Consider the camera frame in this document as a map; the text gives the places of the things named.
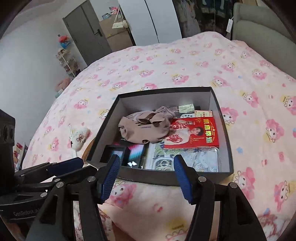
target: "clear plastic container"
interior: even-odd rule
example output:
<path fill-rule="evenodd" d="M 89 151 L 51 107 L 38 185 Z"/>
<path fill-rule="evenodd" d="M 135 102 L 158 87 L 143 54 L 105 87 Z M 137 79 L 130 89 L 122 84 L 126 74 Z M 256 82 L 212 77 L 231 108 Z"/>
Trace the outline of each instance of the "clear plastic container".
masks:
<path fill-rule="evenodd" d="M 216 147 L 163 149 L 162 146 L 163 142 L 149 144 L 144 169 L 173 171 L 174 157 L 180 154 L 197 172 L 219 172 L 220 157 Z"/>

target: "cardboard box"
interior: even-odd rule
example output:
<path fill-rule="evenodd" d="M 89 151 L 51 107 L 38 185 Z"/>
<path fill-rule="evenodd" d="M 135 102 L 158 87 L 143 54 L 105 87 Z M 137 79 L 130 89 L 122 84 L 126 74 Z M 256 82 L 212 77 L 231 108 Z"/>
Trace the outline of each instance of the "cardboard box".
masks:
<path fill-rule="evenodd" d="M 192 103 L 194 106 L 200 106 L 202 110 L 213 112 L 219 138 L 219 172 L 199 172 L 198 174 L 209 178 L 214 183 L 222 181 L 233 174 L 233 161 L 223 116 L 211 87 L 165 88 L 118 95 L 94 140 L 87 160 L 97 168 L 106 165 L 100 163 L 100 159 L 105 146 L 111 145 L 116 137 L 121 117 L 138 111 L 155 110 L 161 106 L 171 107 Z M 174 171 L 122 166 L 118 178 L 156 185 L 179 186 Z"/>

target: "red package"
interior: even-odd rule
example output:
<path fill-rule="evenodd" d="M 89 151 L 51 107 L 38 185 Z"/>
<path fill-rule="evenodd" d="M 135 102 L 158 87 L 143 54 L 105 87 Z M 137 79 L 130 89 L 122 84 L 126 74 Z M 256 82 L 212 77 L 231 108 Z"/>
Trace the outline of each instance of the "red package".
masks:
<path fill-rule="evenodd" d="M 17 147 L 22 150 L 22 145 L 20 143 L 17 143 Z"/>
<path fill-rule="evenodd" d="M 219 147 L 214 117 L 173 119 L 164 148 Z"/>

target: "bed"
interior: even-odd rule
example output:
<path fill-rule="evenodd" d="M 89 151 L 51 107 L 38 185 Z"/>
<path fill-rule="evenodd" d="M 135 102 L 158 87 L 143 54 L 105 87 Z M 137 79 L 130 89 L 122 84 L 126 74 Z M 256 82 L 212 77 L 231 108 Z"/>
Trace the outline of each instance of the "bed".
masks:
<path fill-rule="evenodd" d="M 91 131 L 77 152 L 81 157 L 118 94 L 185 86 L 214 89 L 234 160 L 234 174 L 224 183 L 238 183 L 266 236 L 276 240 L 296 210 L 296 80 L 246 43 L 215 32 L 129 47 L 92 63 L 53 103 L 30 143 L 23 168 L 72 158 L 69 124 L 73 131 L 83 126 Z M 114 240 L 111 220 L 135 240 L 185 238 L 194 207 L 179 188 L 116 183 L 133 195 L 125 205 L 109 200 L 100 206 L 109 240 Z M 78 205 L 74 216 L 82 240 Z"/>

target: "white wardrobe door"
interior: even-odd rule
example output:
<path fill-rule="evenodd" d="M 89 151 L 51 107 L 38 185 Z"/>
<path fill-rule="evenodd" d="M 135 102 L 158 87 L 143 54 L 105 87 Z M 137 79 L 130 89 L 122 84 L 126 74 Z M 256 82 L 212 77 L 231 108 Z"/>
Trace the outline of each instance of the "white wardrobe door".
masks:
<path fill-rule="evenodd" d="M 146 46 L 158 43 L 145 0 L 118 0 L 118 2 L 136 45 Z"/>
<path fill-rule="evenodd" d="M 146 0 L 158 41 L 171 43 L 181 39 L 181 30 L 172 0 Z"/>

